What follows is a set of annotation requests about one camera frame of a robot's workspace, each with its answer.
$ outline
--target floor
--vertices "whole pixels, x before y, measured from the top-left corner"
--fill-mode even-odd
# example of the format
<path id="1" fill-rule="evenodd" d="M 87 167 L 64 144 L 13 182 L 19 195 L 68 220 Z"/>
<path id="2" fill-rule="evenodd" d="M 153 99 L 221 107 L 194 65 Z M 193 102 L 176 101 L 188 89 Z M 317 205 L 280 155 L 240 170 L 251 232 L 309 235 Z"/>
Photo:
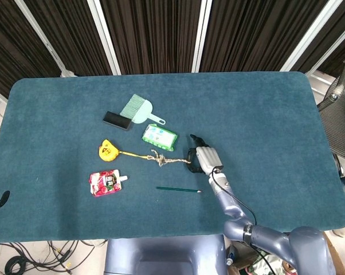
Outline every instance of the floor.
<path id="1" fill-rule="evenodd" d="M 309 78 L 312 85 L 314 98 L 316 103 L 320 102 L 324 97 L 327 87 L 332 82 L 333 78 L 323 75 L 319 72 L 315 72 L 313 76 Z M 2 122 L 2 117 L 5 113 L 6 104 L 0 103 L 0 124 Z M 341 158 L 341 163 L 345 172 L 345 159 Z M 331 231 L 327 232 L 328 237 L 335 246 L 337 252 L 339 253 L 343 264 L 345 265 L 345 237 L 340 238 L 334 235 Z M 56 248 L 60 248 L 64 245 L 65 242 L 54 242 Z M 27 242 L 23 243 L 25 247 L 29 250 L 32 257 L 37 261 L 44 261 L 49 254 L 48 244 L 46 242 Z M 105 254 L 106 254 L 106 245 L 101 247 L 95 247 L 91 255 L 80 265 L 79 268 L 72 271 L 74 275 L 101 275 L 104 270 L 105 264 Z M 77 249 L 72 254 L 69 261 L 65 262 L 64 265 L 67 265 L 70 269 L 78 265 L 91 251 L 92 246 L 87 246 L 79 242 Z M 12 257 L 16 256 L 17 253 L 13 248 L 7 246 L 0 246 L 0 274 L 4 274 L 4 269 L 7 261 Z M 26 275 L 35 275 L 39 274 L 39 271 L 33 269 L 25 273 Z M 58 274 L 57 272 L 47 271 L 44 274 Z"/>

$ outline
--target robotic hand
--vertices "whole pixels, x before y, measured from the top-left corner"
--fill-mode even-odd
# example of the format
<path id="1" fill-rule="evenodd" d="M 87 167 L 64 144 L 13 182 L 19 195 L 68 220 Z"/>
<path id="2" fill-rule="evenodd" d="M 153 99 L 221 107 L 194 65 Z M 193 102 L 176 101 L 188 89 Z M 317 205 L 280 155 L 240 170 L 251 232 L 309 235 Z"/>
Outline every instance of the robotic hand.
<path id="1" fill-rule="evenodd" d="M 233 241 L 245 242 L 274 254 L 296 268 L 298 275 L 335 275 L 335 268 L 323 233 L 312 227 L 295 228 L 289 235 L 268 227 L 253 224 L 243 212 L 240 201 L 233 195 L 229 182 L 222 172 L 224 166 L 214 148 L 203 139 L 190 135 L 197 147 L 189 149 L 187 164 L 191 172 L 209 176 L 209 183 L 226 215 L 224 235 Z M 193 167 L 197 156 L 200 167 Z"/>

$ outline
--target green pencil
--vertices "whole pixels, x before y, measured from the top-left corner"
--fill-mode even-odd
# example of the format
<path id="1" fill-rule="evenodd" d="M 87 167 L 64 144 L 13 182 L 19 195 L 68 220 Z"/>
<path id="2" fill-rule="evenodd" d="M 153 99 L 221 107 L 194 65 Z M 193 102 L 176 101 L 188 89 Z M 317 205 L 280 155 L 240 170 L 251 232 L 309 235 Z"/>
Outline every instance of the green pencil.
<path id="1" fill-rule="evenodd" d="M 184 188 L 172 188 L 172 187 L 160 187 L 160 186 L 157 186 L 156 189 L 160 189 L 160 190 L 173 190 L 173 191 L 183 191 L 183 192 L 193 192 L 193 193 L 200 193 L 200 192 L 201 192 L 201 190 L 184 189 Z"/>

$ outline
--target teal felt tablecloth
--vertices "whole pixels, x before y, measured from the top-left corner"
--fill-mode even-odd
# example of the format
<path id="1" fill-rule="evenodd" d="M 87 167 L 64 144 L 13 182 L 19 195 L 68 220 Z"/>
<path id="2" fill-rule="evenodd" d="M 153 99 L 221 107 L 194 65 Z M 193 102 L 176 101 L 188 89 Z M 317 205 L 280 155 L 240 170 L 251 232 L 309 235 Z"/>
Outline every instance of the teal felt tablecloth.
<path id="1" fill-rule="evenodd" d="M 281 231 L 345 226 L 345 196 L 306 77 L 296 72 L 188 73 L 33 78 L 11 90 L 0 131 L 0 242 L 222 233 L 207 176 L 182 163 L 120 155 L 102 161 L 104 139 L 149 154 L 147 121 L 129 131 L 102 119 L 130 97 L 149 99 L 179 135 L 169 158 L 186 156 L 190 133 L 216 148 L 236 194 L 258 223 Z M 89 175 L 119 169 L 129 180 L 94 198 Z M 156 190 L 156 186 L 203 193 Z"/>

